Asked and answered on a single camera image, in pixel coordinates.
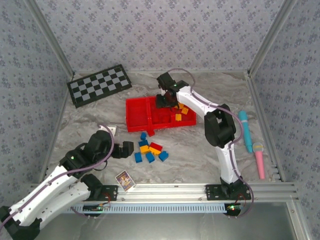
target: red plastic container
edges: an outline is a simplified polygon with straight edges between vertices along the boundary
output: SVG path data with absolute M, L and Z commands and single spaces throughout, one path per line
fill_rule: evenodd
M 194 111 L 189 109 L 187 115 L 181 114 L 181 111 L 169 107 L 156 108 L 155 96 L 129 98 L 125 101 L 126 127 L 129 133 L 147 131 L 149 136 L 153 136 L 155 129 L 196 125 Z M 176 114 L 181 114 L 181 121 L 176 121 Z

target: card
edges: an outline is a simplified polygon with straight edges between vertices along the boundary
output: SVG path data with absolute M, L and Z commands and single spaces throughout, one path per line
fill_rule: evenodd
M 118 174 L 115 179 L 121 185 L 124 191 L 128 191 L 130 188 L 134 187 L 136 184 L 134 180 L 130 177 L 126 170 Z

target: checkerboard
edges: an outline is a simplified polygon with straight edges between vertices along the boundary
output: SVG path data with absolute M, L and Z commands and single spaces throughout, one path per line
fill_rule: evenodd
M 67 86 L 76 108 L 132 87 L 121 64 L 68 82 Z

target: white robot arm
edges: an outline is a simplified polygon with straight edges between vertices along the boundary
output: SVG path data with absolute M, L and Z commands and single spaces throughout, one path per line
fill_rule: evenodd
M 197 92 L 193 91 L 193 94 L 196 95 L 199 99 L 202 99 L 204 102 L 210 103 L 209 106 L 203 104 L 199 100 L 197 100 L 193 95 L 191 94 L 191 88 L 190 86 L 184 86 L 180 88 L 180 90 L 176 93 L 176 98 L 179 103 L 182 103 L 186 106 L 188 106 L 190 109 L 192 109 L 196 114 L 198 114 L 203 120 L 205 119 L 205 116 L 207 113 L 212 113 L 216 111 L 217 109 L 214 106 L 217 106 L 216 103 L 211 103 L 201 95 L 199 95 Z M 218 156 L 218 160 L 221 166 L 221 178 L 228 184 L 234 183 L 238 180 L 238 177 L 236 176 L 233 166 L 231 164 L 230 159 L 230 151 L 229 151 L 229 143 L 231 141 L 227 142 L 224 147 L 215 146 L 215 151 Z M 236 159 L 235 157 L 235 150 L 234 145 L 231 146 L 231 152 L 232 152 L 232 159 Z M 238 172 L 239 176 L 241 175 L 237 163 L 235 162 L 235 170 Z
M 227 113 L 230 108 L 226 104 L 218 105 L 208 101 L 192 91 L 185 81 L 174 81 L 168 72 L 161 74 L 157 81 L 162 92 L 156 96 L 157 108 L 172 108 L 179 106 L 179 102 L 204 120 L 205 138 L 214 146 L 221 166 L 220 189 L 224 199 L 237 199 L 237 195 L 243 190 L 246 192 L 246 189 L 235 160 L 234 145 L 230 144 L 236 133 L 234 120 Z
M 11 207 L 0 207 L 0 221 L 13 240 L 34 240 L 42 228 L 68 208 L 103 195 L 102 183 L 93 174 L 86 174 L 91 169 L 89 166 L 103 161 L 107 154 L 127 158 L 134 151 L 134 143 L 129 141 L 124 141 L 123 147 L 119 144 L 112 147 L 110 134 L 111 131 L 98 130 L 88 143 L 67 152 L 53 172 L 28 196 Z

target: patterned wallpaper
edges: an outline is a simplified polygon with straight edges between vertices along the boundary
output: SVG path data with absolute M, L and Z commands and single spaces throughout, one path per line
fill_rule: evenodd
M 68 80 L 20 0 L 0 1 L 0 206 L 38 181 Z
M 320 239 L 320 2 L 298 1 L 255 81 L 287 181 Z
M 74 71 L 248 69 L 283 0 L 37 0 Z

